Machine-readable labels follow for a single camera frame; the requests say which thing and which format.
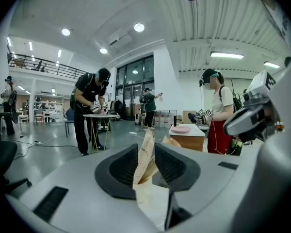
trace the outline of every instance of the floor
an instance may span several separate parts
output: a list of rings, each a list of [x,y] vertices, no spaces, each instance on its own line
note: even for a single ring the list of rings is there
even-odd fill
[[[9,170],[6,172],[6,178],[9,181],[17,181],[23,178],[28,178],[33,185],[37,184],[45,176],[51,173],[53,170],[64,164],[65,162],[81,156],[77,146],[74,126],[69,125],[70,135],[68,138],[65,134],[64,123],[46,123],[46,124],[30,124],[23,123],[15,126],[15,136],[4,137],[3,140],[13,140],[17,143],[18,154],[26,154],[22,158],[14,160]],[[133,121],[115,121],[112,123],[112,131],[108,134],[108,142],[106,147],[116,148],[116,146],[127,145],[137,143],[141,146],[145,132],[141,126],[134,125]],[[168,128],[156,128],[153,132],[155,134],[156,142],[161,142],[164,136],[168,136]],[[129,132],[138,132],[138,135],[131,135]],[[99,140],[102,144],[105,143],[105,132],[99,133]],[[34,141],[41,142],[40,146],[29,146]],[[253,146],[243,146],[242,152],[250,150],[251,148],[257,148],[262,142],[256,140]],[[204,140],[203,151],[207,151],[207,139]],[[19,198],[19,196],[26,191],[27,186],[24,184],[21,187],[15,189],[11,195]]]

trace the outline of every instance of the shoe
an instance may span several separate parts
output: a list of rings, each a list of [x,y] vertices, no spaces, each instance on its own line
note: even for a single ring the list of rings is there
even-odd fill
[[[105,150],[106,149],[104,145],[99,145],[97,148],[96,148],[96,146],[94,146],[94,148],[97,150]]]

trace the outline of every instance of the blue chair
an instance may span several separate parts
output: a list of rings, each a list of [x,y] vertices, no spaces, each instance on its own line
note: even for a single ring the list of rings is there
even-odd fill
[[[66,137],[68,138],[69,132],[69,124],[74,123],[74,112],[71,108],[69,108],[66,112],[67,121],[65,121],[65,129],[66,129]]]

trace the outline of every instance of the balcony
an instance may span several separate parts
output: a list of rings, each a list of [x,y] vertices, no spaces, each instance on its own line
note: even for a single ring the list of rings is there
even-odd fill
[[[36,57],[32,58],[31,56],[17,53],[8,54],[8,66],[24,70],[54,74],[75,80],[77,80],[80,76],[86,73],[85,71],[69,67],[60,63]]]

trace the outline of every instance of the red skirt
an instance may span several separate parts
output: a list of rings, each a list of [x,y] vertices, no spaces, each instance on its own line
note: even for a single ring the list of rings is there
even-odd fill
[[[232,137],[223,131],[225,121],[211,122],[208,134],[208,153],[226,154]]]

